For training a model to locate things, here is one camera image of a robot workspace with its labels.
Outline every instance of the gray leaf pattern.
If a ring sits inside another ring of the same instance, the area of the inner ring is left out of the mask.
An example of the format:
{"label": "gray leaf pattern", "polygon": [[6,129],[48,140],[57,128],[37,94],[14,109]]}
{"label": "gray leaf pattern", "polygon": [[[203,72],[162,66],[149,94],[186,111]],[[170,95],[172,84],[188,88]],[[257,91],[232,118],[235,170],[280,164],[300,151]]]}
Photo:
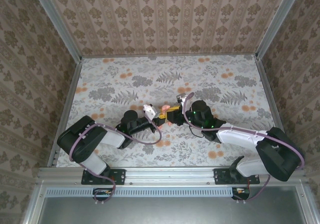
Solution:
{"label": "gray leaf pattern", "polygon": [[[135,110],[142,117],[143,105],[153,104],[157,109],[174,106],[178,94],[190,92],[195,95],[189,106],[204,100],[215,117],[233,125],[257,130],[268,130],[274,125],[253,55],[84,58],[81,63],[68,127],[84,115],[115,127],[127,110]],[[2,115],[4,122],[17,122],[10,113]],[[201,136],[200,131],[193,131]],[[100,144],[96,152],[111,167],[230,165],[239,155],[252,154],[236,145],[198,138],[186,125],[166,123],[161,132],[162,140],[156,145],[133,142],[119,150]],[[154,142],[159,134],[145,130],[134,137]],[[5,161],[6,157],[1,156],[0,160]],[[29,168],[17,161],[20,170]],[[77,164],[70,162],[61,150],[57,166]]]}

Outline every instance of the table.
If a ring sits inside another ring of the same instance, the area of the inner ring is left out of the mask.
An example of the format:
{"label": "table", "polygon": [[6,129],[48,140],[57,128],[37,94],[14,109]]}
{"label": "table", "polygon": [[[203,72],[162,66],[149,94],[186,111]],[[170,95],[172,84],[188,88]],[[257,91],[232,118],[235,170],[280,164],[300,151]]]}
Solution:
{"label": "table", "polygon": [[[274,120],[254,55],[87,58],[75,91],[67,127],[81,117],[115,127],[127,110],[143,116],[144,104],[175,105],[176,95],[194,92],[212,114],[242,128],[268,130]],[[156,145],[132,143],[119,150],[100,144],[95,152],[111,167],[229,166],[252,153],[236,145],[209,142],[187,125],[164,124]],[[150,130],[135,136],[154,142]],[[60,150],[57,167],[77,167]]]}

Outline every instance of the beige damask wallpaper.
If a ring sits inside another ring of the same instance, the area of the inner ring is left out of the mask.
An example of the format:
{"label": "beige damask wallpaper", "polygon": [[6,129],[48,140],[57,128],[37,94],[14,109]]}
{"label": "beige damask wallpaper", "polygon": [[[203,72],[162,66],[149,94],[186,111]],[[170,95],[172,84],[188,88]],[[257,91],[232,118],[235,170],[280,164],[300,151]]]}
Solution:
{"label": "beige damask wallpaper", "polygon": [[282,0],[52,0],[83,56],[254,53]]}
{"label": "beige damask wallpaper", "polygon": [[38,0],[0,0],[0,223],[23,218],[74,68]]}
{"label": "beige damask wallpaper", "polygon": [[284,128],[305,152],[320,204],[320,0],[295,1],[262,62]]}

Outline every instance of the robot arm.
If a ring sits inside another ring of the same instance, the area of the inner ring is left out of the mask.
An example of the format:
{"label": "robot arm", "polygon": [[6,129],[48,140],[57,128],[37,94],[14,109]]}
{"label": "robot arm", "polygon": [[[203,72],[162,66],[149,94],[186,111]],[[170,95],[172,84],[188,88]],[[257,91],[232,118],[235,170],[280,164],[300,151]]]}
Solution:
{"label": "robot arm", "polygon": [[[79,141],[72,153],[72,159],[96,175],[105,173],[106,170],[110,170],[110,167],[94,153],[98,144],[103,143],[118,149],[124,149],[132,142],[132,139],[123,136],[121,133],[131,137],[133,134],[148,128],[155,132],[156,128],[150,121],[158,127],[164,124],[165,121],[170,121],[178,126],[186,124],[183,114],[186,95],[177,96],[177,101],[179,103],[177,106],[160,115],[152,105],[144,105],[145,116],[140,118],[135,111],[128,110],[124,113],[120,124],[116,126],[117,131],[95,126]],[[249,177],[251,175],[270,174],[274,178],[285,182],[300,164],[300,158],[289,148],[258,135],[234,130],[231,124],[213,117],[210,107],[203,100],[193,102],[191,108],[186,110],[185,114],[188,121],[199,128],[230,127],[230,129],[223,130],[203,130],[202,134],[207,140],[238,145],[255,153],[251,157],[239,157],[231,165],[232,167],[236,166],[236,169],[232,170],[232,172],[236,172],[233,173],[233,176]],[[94,124],[94,120],[89,116],[84,116],[60,135],[57,144],[69,155],[79,135]],[[273,127],[269,131],[257,131],[257,133],[284,141],[299,151],[295,144],[279,128]]]}

